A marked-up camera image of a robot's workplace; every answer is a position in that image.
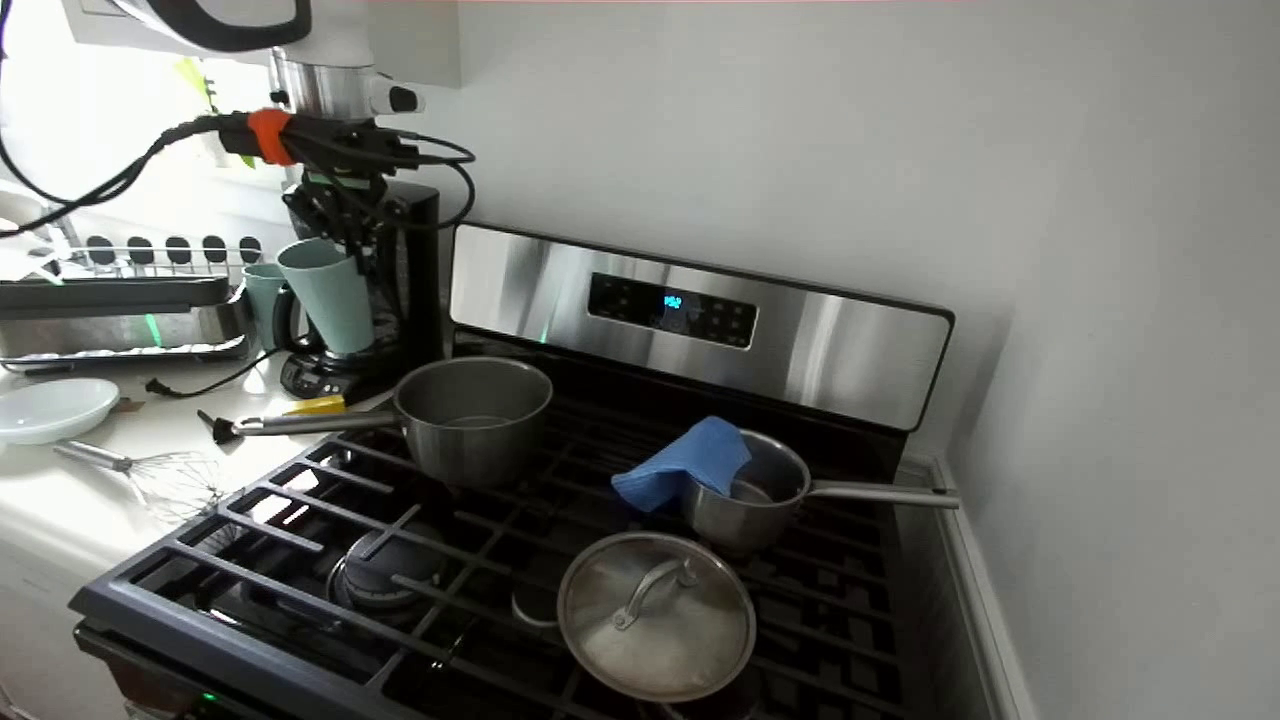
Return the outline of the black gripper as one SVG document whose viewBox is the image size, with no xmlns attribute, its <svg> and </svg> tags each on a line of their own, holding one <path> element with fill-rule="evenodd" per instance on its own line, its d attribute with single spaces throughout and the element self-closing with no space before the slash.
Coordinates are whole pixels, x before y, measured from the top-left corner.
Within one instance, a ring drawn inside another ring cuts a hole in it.
<svg viewBox="0 0 1280 720">
<path fill-rule="evenodd" d="M 349 256 L 372 261 L 388 227 L 388 186 L 362 173 L 306 169 L 286 190 L 286 209 L 300 235 L 332 241 Z"/>
</svg>

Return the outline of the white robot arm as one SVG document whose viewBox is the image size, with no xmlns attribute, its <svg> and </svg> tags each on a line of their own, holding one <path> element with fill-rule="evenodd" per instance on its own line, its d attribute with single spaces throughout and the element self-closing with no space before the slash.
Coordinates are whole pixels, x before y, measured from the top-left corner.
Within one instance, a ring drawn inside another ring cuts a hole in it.
<svg viewBox="0 0 1280 720">
<path fill-rule="evenodd" d="M 230 113 L 219 144 L 286 165 L 306 235 L 355 253 L 379 235 L 437 241 L 474 206 L 474 154 L 385 127 L 415 84 L 459 84 L 455 0 L 62 0 L 79 43 L 260 60 L 269 109 Z"/>
</svg>

